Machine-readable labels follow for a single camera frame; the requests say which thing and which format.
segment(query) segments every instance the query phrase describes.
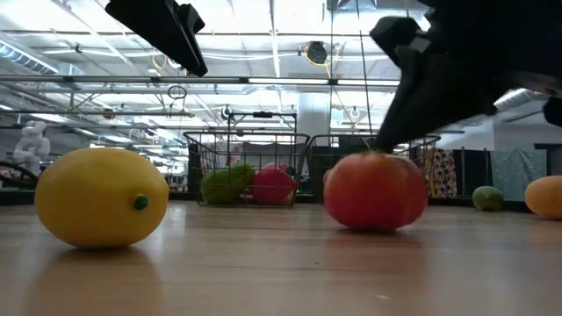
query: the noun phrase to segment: yellow lemon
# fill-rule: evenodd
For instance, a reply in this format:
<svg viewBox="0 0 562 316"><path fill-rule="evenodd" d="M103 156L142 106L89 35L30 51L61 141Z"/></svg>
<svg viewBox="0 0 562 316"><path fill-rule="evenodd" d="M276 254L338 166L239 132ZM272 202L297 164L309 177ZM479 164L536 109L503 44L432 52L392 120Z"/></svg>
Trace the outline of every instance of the yellow lemon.
<svg viewBox="0 0 562 316"><path fill-rule="evenodd" d="M78 248L124 247L162 222L168 184L141 155L116 148L78 149L41 175L35 208L54 236Z"/></svg>

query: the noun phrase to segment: wire basket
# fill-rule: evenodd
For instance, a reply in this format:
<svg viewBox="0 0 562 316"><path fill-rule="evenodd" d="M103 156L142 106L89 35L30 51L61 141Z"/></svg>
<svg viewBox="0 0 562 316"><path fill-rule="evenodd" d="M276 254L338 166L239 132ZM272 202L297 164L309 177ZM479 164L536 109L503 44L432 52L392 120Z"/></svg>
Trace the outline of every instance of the wire basket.
<svg viewBox="0 0 562 316"><path fill-rule="evenodd" d="M303 178L304 193L312 194L318 203L323 201L324 175L340 159L349 154L374 148L376 136L362 134L330 134L312 137L306 151L307 174ZM424 177L433 172L435 144L441 137L428 135L396 147L394 154L408 158L420 168Z"/></svg>
<svg viewBox="0 0 562 316"><path fill-rule="evenodd" d="M200 205L294 205L310 136L240 132L184 136L190 156L188 191L197 195Z"/></svg>

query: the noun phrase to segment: wooden surface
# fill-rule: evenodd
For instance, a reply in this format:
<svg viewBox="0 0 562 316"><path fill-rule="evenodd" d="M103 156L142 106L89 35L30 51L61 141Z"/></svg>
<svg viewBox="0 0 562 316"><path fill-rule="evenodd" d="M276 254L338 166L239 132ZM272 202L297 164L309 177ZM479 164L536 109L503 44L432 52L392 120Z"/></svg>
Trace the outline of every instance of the wooden surface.
<svg viewBox="0 0 562 316"><path fill-rule="evenodd" d="M133 248L84 253L2 207L0 315L562 314L562 223L433 207L396 235L338 228L314 205L182 202Z"/></svg>

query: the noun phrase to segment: pillar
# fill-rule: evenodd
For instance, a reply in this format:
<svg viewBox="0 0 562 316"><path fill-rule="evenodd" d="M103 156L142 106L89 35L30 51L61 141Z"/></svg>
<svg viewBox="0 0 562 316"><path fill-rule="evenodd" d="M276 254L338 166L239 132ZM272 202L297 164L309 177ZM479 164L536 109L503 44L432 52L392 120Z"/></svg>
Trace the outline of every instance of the pillar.
<svg viewBox="0 0 562 316"><path fill-rule="evenodd" d="M297 133L314 137L330 133L330 97L328 93L302 93L297 109ZM328 137L317 139L317 145L327 146Z"/></svg>

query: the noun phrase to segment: colorful curtain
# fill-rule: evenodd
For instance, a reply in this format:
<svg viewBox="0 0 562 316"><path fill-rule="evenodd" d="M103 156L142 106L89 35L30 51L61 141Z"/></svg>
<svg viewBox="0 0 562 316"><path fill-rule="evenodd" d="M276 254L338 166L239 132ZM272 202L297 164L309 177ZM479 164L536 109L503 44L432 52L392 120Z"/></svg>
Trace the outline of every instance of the colorful curtain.
<svg viewBox="0 0 562 316"><path fill-rule="evenodd" d="M432 148L420 151L421 170L431 198L455 198L457 173L453 151Z"/></svg>

